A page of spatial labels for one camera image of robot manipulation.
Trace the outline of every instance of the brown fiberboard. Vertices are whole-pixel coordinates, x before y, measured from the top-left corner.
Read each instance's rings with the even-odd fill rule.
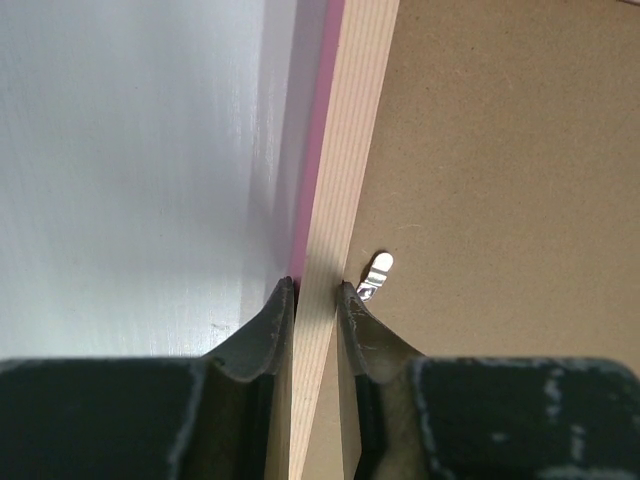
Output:
[[[640,374],[640,8],[401,0],[345,276],[430,355]],[[341,478],[335,343],[304,478]]]

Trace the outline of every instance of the wood grain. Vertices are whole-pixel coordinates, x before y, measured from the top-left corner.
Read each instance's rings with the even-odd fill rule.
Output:
[[[292,479],[302,476],[397,9],[398,0],[345,3],[296,313]]]

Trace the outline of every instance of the wooden board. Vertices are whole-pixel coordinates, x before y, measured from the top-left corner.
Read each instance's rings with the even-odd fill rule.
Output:
[[[291,479],[302,476],[398,0],[346,0],[294,334]]]

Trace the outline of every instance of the pink edge strip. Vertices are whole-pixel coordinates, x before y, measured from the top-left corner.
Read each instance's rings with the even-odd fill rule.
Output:
[[[344,2],[345,0],[328,0],[327,13],[324,21],[322,52],[320,54],[320,64],[318,65],[313,112],[311,114],[309,134],[307,137],[305,171],[298,194],[298,212],[293,240],[293,252],[289,262],[289,275],[293,277],[297,288],[300,287],[300,280],[304,272],[307,255],[313,199],[316,193],[318,170],[320,168],[322,141],[324,139],[324,129],[327,121],[327,112],[329,110],[331,82],[333,80],[336,54],[338,52],[338,40],[340,37]]]

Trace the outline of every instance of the shiny metal tab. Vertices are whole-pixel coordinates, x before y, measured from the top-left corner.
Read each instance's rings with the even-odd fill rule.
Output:
[[[392,265],[393,256],[388,252],[378,253],[374,257],[366,278],[360,282],[360,285],[358,285],[358,288],[356,289],[360,300],[363,302],[371,300],[371,297],[373,297],[376,291],[387,279],[387,275],[389,274],[389,270],[391,270]]]

